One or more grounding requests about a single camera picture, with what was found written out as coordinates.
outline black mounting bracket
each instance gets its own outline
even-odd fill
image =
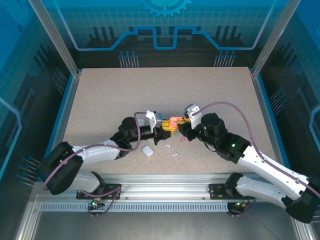
[[[120,199],[120,194],[121,194],[121,184],[107,184],[106,183],[105,186],[104,186],[103,193],[108,193],[108,192],[110,192],[110,191],[112,191],[112,190],[114,190],[116,188],[120,188],[120,191],[119,191],[117,197],[115,198],[115,200],[119,200]],[[91,192],[91,194],[93,194],[93,195],[101,195],[101,193],[99,194],[96,191]],[[114,193],[112,193],[110,195],[101,197],[101,199],[102,200],[112,200],[112,199],[114,199],[116,194],[117,194],[117,191],[115,191]],[[92,199],[94,199],[94,197],[85,195],[81,191],[77,191],[75,198],[78,199],[78,200],[92,200]]]
[[[209,184],[208,186],[208,192],[210,193],[210,199],[211,200],[247,200],[247,196],[237,195],[237,196],[230,196],[226,192],[226,187],[224,183],[213,183]]]

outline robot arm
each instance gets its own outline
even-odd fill
[[[153,139],[157,145],[158,141],[168,139],[174,134],[175,128],[162,126],[161,114],[147,111],[145,116],[149,120],[149,125],[139,126],[140,140]],[[47,188],[53,195],[58,195],[67,189],[101,194],[103,193],[101,189],[103,190],[105,185],[103,179],[95,172],[85,172],[83,168],[97,162],[123,158],[129,153],[124,150],[132,150],[131,143],[137,141],[136,121],[133,117],[126,117],[118,127],[118,132],[102,143],[83,147],[61,142],[39,164],[38,175],[45,182],[62,161],[77,153],[52,176],[46,184]]]
[[[209,113],[202,116],[201,113],[195,114],[198,111],[199,107],[195,104],[185,109],[185,120],[178,122],[178,129],[182,135],[189,141],[198,138],[207,148],[213,147],[223,159],[245,167],[270,182],[261,182],[240,173],[233,173],[224,185],[231,197],[250,196],[263,199],[280,206],[290,216],[303,223],[311,222],[320,199],[301,183],[319,192],[319,177],[307,177],[294,172],[263,153],[261,159],[249,141],[227,131],[224,121],[217,114]]]

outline cable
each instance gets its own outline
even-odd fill
[[[304,187],[306,187],[307,189],[309,189],[311,192],[313,192],[319,199],[320,199],[320,193],[317,192],[315,189],[313,189],[311,186],[309,186],[308,184],[306,184],[305,182],[301,181],[299,178],[291,175],[290,173],[282,170],[281,168],[279,168],[278,166],[272,164],[270,161],[268,161],[267,159],[264,158],[264,156],[261,154],[261,152],[259,151],[258,147],[257,147],[257,144],[256,144],[256,141],[255,141],[255,138],[254,138],[254,135],[252,133],[252,130],[251,130],[251,127],[250,127],[250,124],[248,122],[248,119],[246,118],[245,114],[234,104],[230,103],[230,102],[227,102],[227,101],[217,101],[217,102],[214,102],[214,103],[211,103],[205,107],[203,107],[202,109],[200,109],[199,111],[197,111],[196,113],[194,113],[192,116],[196,116],[198,114],[200,114],[201,112],[203,112],[204,110],[206,110],[207,108],[209,107],[212,107],[212,106],[215,106],[215,105],[228,105],[228,106],[231,106],[233,107],[234,109],[236,109],[240,115],[242,116],[243,120],[245,121],[245,124],[248,128],[248,131],[249,131],[249,134],[250,134],[250,138],[251,138],[251,141],[252,141],[252,145],[256,151],[256,153],[258,154],[258,156],[264,161],[266,162],[268,165],[270,165],[271,167],[273,167],[274,169],[278,170],[280,173],[286,175],[287,177],[293,179],[294,181],[296,181],[297,183],[300,183],[302,184]]]
[[[102,213],[100,213],[100,214],[97,213],[97,214],[96,214],[96,217],[97,217],[97,218],[100,217],[100,216],[102,216],[102,215],[104,215],[104,214],[106,214],[106,213],[110,210],[112,204],[114,203],[114,201],[116,200],[116,198],[117,198],[117,196],[118,196],[118,194],[119,194],[120,187],[117,187],[116,189],[108,192],[108,194],[113,194],[115,191],[116,191],[116,194],[114,195],[112,201],[110,202],[110,205],[104,210],[104,212],[102,212]],[[101,197],[104,197],[104,196],[106,196],[106,195],[108,195],[108,194],[105,193],[105,194],[102,194],[102,195],[100,195],[100,196],[101,196]],[[91,217],[94,216],[94,215],[92,214],[92,212],[89,210],[89,208],[88,208],[88,213],[91,215]]]
[[[236,210],[231,210],[231,211],[236,212],[236,213],[240,213],[239,216],[245,216],[245,215],[247,215],[248,213],[250,213],[252,211],[252,209],[254,208],[254,206],[256,204],[256,201],[257,201],[257,199],[255,198],[253,200],[251,206],[249,207],[249,209],[246,212],[240,212],[240,211],[236,211]]]
[[[93,195],[93,194],[86,192],[86,191],[83,191],[83,190],[81,190],[80,192],[82,192],[83,194],[88,195],[89,197],[92,197],[92,198],[103,198],[103,197],[108,196],[110,194],[113,194],[114,192],[119,191],[119,190],[120,190],[120,187],[117,187],[116,189],[113,189],[112,191],[106,192],[101,195]]]
[[[232,212],[235,212],[235,213],[238,213],[240,214],[239,216],[243,216],[244,214],[241,214],[240,211],[237,211],[237,210],[231,210]],[[247,215],[248,218],[251,218],[252,220],[260,223],[272,236],[274,236],[275,239],[278,239],[280,240],[280,238],[277,237],[277,235],[275,235],[270,228],[268,228],[262,221],[260,221],[258,218],[254,217],[254,216],[250,216],[250,215]]]
[[[125,149],[125,148],[121,148],[121,147],[117,147],[117,146],[112,146],[112,145],[109,145],[109,144],[104,144],[104,143],[100,143],[100,144],[94,144],[94,145],[91,145],[91,146],[87,146],[87,147],[84,147],[74,153],[72,153],[70,156],[68,156],[65,160],[63,160],[53,171],[52,173],[48,176],[48,178],[44,181],[43,183],[43,186],[42,186],[42,189],[43,190],[48,190],[46,188],[48,182],[51,180],[51,178],[57,173],[57,171],[63,166],[65,165],[71,158],[73,158],[75,155],[79,154],[79,153],[82,153],[84,152],[85,150],[87,149],[91,149],[91,148],[96,148],[96,147],[106,147],[106,148],[113,148],[113,149],[118,149],[120,151],[125,151],[125,152],[133,152],[135,150],[138,149],[139,147],[139,144],[140,144],[140,138],[141,138],[141,133],[140,133],[140,127],[139,127],[139,123],[138,123],[138,119],[137,119],[137,115],[138,114],[147,114],[145,111],[138,111],[138,112],[135,112],[134,113],[134,120],[135,120],[135,124],[136,124],[136,127],[137,127],[137,132],[138,132],[138,139],[137,139],[137,142],[136,142],[136,146],[133,148],[133,149]]]

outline blue gear logo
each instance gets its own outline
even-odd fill
[[[27,0],[0,0],[0,7],[6,7],[11,17],[18,24],[22,24],[30,13]]]
[[[141,2],[145,10],[164,18],[168,15],[173,17],[175,14],[180,14],[180,10],[187,9],[187,4],[191,4],[191,0],[142,0]]]

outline speckled tabletop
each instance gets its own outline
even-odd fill
[[[274,152],[247,67],[85,68],[82,70],[64,135],[71,145],[101,143],[118,131],[125,117],[146,110],[163,118],[182,116],[185,107],[200,108],[217,101],[237,105],[246,115],[259,149],[274,158]],[[204,113],[217,113],[229,132],[250,139],[239,113],[230,106],[214,106]],[[249,172],[225,161],[195,139],[142,141],[126,157],[89,166],[101,174],[193,174]],[[141,148],[150,145],[146,157]]]

